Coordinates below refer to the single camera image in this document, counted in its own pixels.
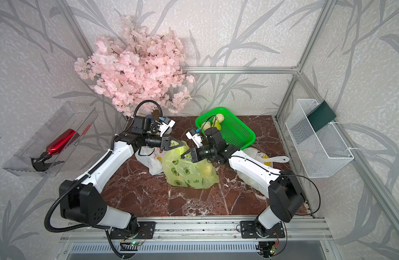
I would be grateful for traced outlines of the dark green card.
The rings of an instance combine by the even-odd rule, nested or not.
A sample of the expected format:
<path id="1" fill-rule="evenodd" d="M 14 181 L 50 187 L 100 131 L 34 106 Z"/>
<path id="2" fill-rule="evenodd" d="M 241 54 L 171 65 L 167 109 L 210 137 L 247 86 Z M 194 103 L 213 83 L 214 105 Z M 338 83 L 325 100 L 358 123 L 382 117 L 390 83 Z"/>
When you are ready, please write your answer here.
<path id="1" fill-rule="evenodd" d="M 307 116 L 314 132 L 318 132 L 336 118 L 335 112 L 323 101 Z"/>

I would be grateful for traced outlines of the white pear left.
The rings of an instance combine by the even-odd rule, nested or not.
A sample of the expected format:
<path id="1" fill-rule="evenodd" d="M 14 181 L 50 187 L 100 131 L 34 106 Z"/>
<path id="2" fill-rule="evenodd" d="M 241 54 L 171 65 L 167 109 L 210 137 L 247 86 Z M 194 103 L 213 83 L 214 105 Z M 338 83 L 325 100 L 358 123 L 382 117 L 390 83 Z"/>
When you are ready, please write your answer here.
<path id="1" fill-rule="evenodd" d="M 211 128 L 211 123 L 210 123 L 210 121 L 207 121 L 207 122 L 202 123 L 202 126 L 201 126 L 200 130 L 201 131 L 205 131 L 205 130 L 207 130 L 209 128 Z"/>

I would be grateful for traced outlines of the green avocado plastic bag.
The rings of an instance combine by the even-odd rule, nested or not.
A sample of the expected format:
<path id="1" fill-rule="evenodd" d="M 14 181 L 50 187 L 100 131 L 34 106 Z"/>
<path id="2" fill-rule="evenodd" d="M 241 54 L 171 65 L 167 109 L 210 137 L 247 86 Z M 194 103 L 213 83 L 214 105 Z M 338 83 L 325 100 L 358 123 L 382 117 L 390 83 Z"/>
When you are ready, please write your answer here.
<path id="1" fill-rule="evenodd" d="M 190 155 L 181 158 L 181 155 L 189 150 L 187 143 L 182 143 L 182 147 L 167 151 L 162 159 L 163 172 L 168 184 L 192 189 L 209 189 L 219 183 L 216 169 L 207 160 L 192 162 Z"/>

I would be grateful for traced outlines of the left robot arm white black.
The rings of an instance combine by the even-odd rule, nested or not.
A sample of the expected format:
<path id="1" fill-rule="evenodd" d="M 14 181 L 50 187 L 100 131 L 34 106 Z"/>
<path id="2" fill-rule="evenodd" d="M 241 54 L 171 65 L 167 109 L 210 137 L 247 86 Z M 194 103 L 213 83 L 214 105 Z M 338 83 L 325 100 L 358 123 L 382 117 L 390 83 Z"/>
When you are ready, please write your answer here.
<path id="1" fill-rule="evenodd" d="M 116 171 L 140 148 L 170 151 L 181 147 L 182 143 L 170 136 L 174 125 L 170 118 L 152 122 L 147 117 L 134 117 L 128 129 L 115 135 L 101 159 L 76 180 L 60 185 L 59 198 L 44 219 L 46 230 L 61 233 L 91 226 L 136 234 L 140 230 L 136 216 L 108 206 L 101 193 Z"/>

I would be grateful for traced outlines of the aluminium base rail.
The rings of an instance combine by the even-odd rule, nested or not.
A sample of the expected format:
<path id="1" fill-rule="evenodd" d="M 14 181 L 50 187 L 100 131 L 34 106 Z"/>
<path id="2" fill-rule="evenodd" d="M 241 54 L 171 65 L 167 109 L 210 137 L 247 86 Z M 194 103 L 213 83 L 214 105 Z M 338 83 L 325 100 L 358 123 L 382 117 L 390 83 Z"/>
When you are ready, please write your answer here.
<path id="1" fill-rule="evenodd" d="M 252 227 L 242 227 L 241 221 L 253 222 L 255 215 L 139 217 L 139 222 L 155 222 L 153 238 L 148 242 L 225 242 L 243 241 L 252 235 Z M 277 227 L 270 237 L 256 236 L 246 241 L 323 241 L 333 236 L 323 218 L 295 216 L 289 223 Z"/>

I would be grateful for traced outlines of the green plastic basket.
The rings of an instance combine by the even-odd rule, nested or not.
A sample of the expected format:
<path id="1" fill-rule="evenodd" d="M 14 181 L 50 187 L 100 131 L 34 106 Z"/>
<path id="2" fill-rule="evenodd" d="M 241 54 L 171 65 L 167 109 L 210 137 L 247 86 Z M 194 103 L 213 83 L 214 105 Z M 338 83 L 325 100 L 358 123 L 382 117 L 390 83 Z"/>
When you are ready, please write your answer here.
<path id="1" fill-rule="evenodd" d="M 201 128 L 202 123 L 206 122 L 207 119 L 211 120 L 218 114 L 224 116 L 223 122 L 220 123 L 222 127 L 220 132 L 227 144 L 235 145 L 243 150 L 255 142 L 256 134 L 254 131 L 224 107 L 217 107 L 202 114 L 196 119 L 195 124 L 198 128 Z"/>

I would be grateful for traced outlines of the red spray bottle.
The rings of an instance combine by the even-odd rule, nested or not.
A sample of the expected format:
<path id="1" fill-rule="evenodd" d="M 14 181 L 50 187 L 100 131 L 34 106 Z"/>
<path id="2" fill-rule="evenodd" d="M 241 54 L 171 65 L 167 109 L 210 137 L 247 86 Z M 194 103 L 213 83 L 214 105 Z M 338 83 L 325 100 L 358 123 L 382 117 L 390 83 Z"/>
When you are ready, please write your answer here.
<path id="1" fill-rule="evenodd" d="M 33 168 L 38 172 L 49 170 L 52 166 L 64 163 L 64 161 L 52 161 L 53 157 L 62 153 L 64 148 L 70 145 L 79 137 L 79 134 L 73 129 L 67 129 L 59 135 L 54 141 L 47 145 L 46 149 L 38 158 L 31 158 Z"/>

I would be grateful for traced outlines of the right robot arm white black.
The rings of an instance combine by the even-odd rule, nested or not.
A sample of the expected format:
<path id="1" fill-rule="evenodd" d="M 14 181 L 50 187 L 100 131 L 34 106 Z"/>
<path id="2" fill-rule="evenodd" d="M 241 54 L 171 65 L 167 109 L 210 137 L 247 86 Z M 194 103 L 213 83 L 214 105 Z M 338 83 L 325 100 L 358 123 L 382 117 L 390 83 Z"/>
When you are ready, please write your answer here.
<path id="1" fill-rule="evenodd" d="M 258 236 L 269 237 L 274 233 L 275 225 L 280 222 L 289 223 L 306 201 L 297 175 L 290 170 L 283 172 L 268 167 L 248 156 L 237 146 L 227 144 L 217 128 L 205 130 L 206 144 L 203 144 L 199 130 L 189 130 L 186 136 L 195 146 L 186 151 L 181 158 L 189 154 L 194 163 L 209 159 L 219 164 L 229 164 L 232 169 L 256 182 L 256 190 L 269 198 L 269 206 L 254 220 L 252 232 Z"/>

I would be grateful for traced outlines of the clear wall tray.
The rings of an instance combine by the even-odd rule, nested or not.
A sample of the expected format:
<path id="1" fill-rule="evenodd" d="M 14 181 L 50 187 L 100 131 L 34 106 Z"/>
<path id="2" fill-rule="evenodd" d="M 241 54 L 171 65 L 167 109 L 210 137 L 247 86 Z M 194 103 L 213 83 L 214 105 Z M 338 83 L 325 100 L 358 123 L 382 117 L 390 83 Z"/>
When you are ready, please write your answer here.
<path id="1" fill-rule="evenodd" d="M 39 131 L 3 165 L 3 169 L 18 177 L 55 177 L 97 117 L 98 113 L 93 106 L 73 102 L 64 103 Z M 38 158 L 47 145 L 69 128 L 75 130 L 79 137 L 64 148 L 61 154 L 48 161 L 64 161 L 64 163 L 52 166 L 44 172 L 36 171 L 32 166 L 31 158 Z"/>

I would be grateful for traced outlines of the pink cherry blossom bouquet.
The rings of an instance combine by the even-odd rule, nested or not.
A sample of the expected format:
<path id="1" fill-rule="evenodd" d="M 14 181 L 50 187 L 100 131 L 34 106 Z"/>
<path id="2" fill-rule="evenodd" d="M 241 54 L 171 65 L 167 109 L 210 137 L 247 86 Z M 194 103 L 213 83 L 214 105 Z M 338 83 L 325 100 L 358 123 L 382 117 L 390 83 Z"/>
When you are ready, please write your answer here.
<path id="1" fill-rule="evenodd" d="M 74 70 L 92 89 L 111 99 L 117 111 L 130 116 L 144 100 L 153 100 L 170 113 L 181 112 L 191 101 L 187 84 L 195 77 L 183 72 L 184 46 L 173 30 L 149 34 L 146 27 L 121 18 L 123 41 L 109 37 L 96 40 L 88 58 L 78 58 Z"/>

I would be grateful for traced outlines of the white printed plastic bag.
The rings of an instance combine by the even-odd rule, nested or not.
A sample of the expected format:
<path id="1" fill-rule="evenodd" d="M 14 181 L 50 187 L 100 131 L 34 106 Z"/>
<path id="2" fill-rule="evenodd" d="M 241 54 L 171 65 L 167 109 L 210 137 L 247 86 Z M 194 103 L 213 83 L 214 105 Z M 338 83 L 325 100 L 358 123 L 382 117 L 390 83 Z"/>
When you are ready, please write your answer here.
<path id="1" fill-rule="evenodd" d="M 285 164 L 289 162 L 287 156 L 269 158 L 265 153 L 256 148 L 248 147 L 235 152 L 229 159 L 229 165 L 237 171 L 238 176 L 249 186 L 258 190 L 269 198 L 268 187 L 271 181 L 275 181 L 280 174 L 273 163 Z"/>

